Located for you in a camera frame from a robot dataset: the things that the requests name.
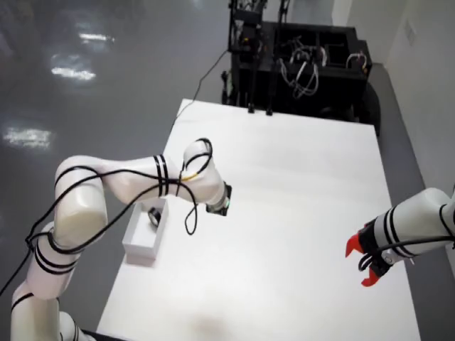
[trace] white tabletop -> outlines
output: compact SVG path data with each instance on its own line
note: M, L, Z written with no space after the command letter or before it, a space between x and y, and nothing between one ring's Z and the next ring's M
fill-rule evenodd
M373 127L195 102L169 137L178 164L213 142L227 217L169 198L152 267L122 263L97 331L125 340L419 340L403 263L375 286L348 238L390 207Z

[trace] white box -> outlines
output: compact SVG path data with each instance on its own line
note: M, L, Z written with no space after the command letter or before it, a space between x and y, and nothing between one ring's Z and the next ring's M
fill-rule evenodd
M161 212L158 227L153 226L150 222L148 211L151 207L155 207ZM122 241L128 259L139 257L154 260L156 258L167 218L168 203L164 198L154 198L139 202L134 206Z

